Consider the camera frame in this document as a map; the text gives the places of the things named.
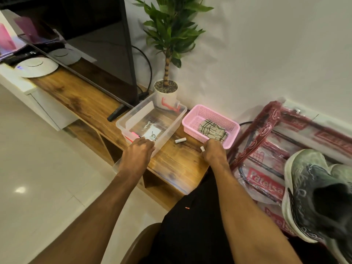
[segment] human hand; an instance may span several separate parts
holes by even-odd
[[[144,137],[135,139],[134,142],[125,149],[119,165],[119,174],[128,176],[137,184],[150,162],[150,156],[155,150],[154,142]]]
[[[227,164],[226,151],[219,141],[209,139],[204,143],[205,152],[202,156],[211,167],[218,164]]]

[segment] plant trunk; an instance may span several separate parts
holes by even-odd
[[[170,60],[171,60],[171,56],[169,54],[166,54],[165,73],[164,73],[164,82],[163,82],[163,86],[164,87],[168,87],[169,86],[169,65],[170,65]]]

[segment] checkered cloth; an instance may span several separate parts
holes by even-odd
[[[200,123],[198,131],[201,134],[204,134],[206,137],[213,138],[220,142],[223,142],[228,135],[224,128],[221,128],[219,125],[209,119]]]

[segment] black pants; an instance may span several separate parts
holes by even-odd
[[[289,241],[304,264],[337,264],[321,245],[309,244],[299,238],[290,238]],[[200,186],[167,213],[150,255],[143,263],[234,263],[211,171]]]

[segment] pink plastic basket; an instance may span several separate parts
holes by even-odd
[[[224,149],[229,149],[236,139],[240,130],[240,125],[201,104],[192,108],[192,110],[183,118],[182,125],[184,132],[200,142],[209,140],[208,137],[198,132],[200,123],[207,119],[215,122],[226,130],[228,136],[225,141],[222,142],[222,146]]]

